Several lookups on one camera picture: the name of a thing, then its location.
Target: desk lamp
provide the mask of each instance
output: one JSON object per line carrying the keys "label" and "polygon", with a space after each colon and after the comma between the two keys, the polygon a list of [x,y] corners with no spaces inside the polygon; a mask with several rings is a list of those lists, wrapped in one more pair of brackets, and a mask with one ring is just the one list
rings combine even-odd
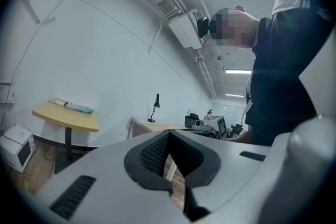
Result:
{"label": "desk lamp", "polygon": [[159,94],[158,94],[158,93],[156,94],[156,101],[155,101],[155,103],[154,103],[153,113],[152,113],[152,115],[151,115],[151,118],[148,119],[149,122],[155,122],[155,120],[152,119],[152,116],[153,116],[153,114],[154,114],[154,112],[155,112],[155,108],[160,108],[160,104],[159,104]]}

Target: microwave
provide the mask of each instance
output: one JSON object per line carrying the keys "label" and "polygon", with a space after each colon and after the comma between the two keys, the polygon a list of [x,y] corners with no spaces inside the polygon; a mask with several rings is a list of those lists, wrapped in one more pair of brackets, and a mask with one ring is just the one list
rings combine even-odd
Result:
{"label": "microwave", "polygon": [[35,151],[32,132],[15,125],[0,136],[2,160],[10,167],[23,172]]}

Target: wooden table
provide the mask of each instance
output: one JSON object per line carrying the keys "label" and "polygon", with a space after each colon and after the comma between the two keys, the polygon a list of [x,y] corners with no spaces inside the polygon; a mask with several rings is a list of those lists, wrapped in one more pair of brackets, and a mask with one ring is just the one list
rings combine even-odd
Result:
{"label": "wooden table", "polygon": [[[130,134],[128,138],[132,138],[134,136],[146,134],[146,133],[152,133],[152,132],[158,132],[168,129],[187,129],[184,126],[181,125],[175,125],[175,124],[167,124],[167,123],[160,123],[160,122],[148,122],[147,119],[141,119],[132,117],[131,119],[131,126],[130,126]],[[169,168],[168,174],[166,176],[166,179],[171,181],[173,178],[173,175],[176,171],[176,164],[173,161],[172,165]]]}
{"label": "wooden table", "polygon": [[45,121],[55,123],[65,127],[65,149],[66,152],[57,152],[55,161],[55,174],[78,160],[82,155],[71,152],[71,131],[78,129],[86,132],[98,132],[98,122],[96,112],[91,114],[66,109],[64,106],[52,103],[64,100],[54,98],[37,107],[32,114]]}

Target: fluorescent light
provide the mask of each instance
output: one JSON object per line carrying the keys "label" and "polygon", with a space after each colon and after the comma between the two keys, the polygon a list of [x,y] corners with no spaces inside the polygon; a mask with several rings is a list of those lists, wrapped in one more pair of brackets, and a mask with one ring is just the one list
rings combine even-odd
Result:
{"label": "fluorescent light", "polygon": [[225,95],[227,95],[227,96],[235,96],[235,97],[244,97],[243,95],[237,95],[237,94],[228,94],[228,93],[226,93]]}
{"label": "fluorescent light", "polygon": [[227,74],[251,74],[251,70],[228,70],[226,69],[225,73]]}

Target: air conditioner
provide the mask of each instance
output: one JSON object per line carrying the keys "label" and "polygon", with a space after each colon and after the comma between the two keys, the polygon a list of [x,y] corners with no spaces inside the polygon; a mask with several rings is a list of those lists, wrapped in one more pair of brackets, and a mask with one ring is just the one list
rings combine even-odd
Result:
{"label": "air conditioner", "polygon": [[183,48],[201,49],[202,43],[210,41],[209,33],[203,38],[198,37],[197,20],[203,17],[200,9],[193,9],[170,20],[168,25],[181,42]]}

